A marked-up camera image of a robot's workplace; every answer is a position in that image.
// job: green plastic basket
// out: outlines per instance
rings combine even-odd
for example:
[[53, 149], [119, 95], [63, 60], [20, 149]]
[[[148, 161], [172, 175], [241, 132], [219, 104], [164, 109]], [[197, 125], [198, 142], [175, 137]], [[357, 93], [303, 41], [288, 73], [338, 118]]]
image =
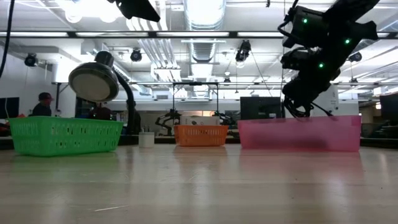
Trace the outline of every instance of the green plastic basket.
[[18, 153], [62, 156], [115, 150], [123, 123], [35, 116], [12, 118], [10, 126]]

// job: lamp shade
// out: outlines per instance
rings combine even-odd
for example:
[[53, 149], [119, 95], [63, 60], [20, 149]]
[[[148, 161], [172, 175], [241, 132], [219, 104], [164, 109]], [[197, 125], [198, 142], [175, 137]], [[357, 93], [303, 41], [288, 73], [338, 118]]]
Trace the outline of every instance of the lamp shade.
[[77, 96], [94, 102], [115, 99], [119, 93], [118, 78], [112, 72], [113, 56], [100, 51], [94, 62], [83, 63], [69, 75], [69, 85]]

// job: table surface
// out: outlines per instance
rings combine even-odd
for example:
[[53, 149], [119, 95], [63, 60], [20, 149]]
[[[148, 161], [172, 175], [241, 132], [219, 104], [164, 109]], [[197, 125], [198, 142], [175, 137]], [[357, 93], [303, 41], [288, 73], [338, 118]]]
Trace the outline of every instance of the table surface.
[[0, 151], [2, 224], [396, 223], [398, 151], [239, 145], [38, 158]]

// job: pink plastic bin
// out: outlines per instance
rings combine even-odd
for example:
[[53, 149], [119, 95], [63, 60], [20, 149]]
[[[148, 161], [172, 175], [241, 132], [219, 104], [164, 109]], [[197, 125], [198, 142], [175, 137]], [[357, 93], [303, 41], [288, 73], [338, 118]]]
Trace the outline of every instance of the pink plastic bin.
[[243, 149], [358, 152], [360, 116], [238, 121]]

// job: white cup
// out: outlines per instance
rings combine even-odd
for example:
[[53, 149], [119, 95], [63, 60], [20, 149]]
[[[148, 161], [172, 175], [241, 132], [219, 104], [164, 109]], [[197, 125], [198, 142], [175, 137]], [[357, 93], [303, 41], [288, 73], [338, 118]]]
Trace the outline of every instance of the white cup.
[[155, 133], [139, 133], [138, 145], [142, 148], [155, 146]]

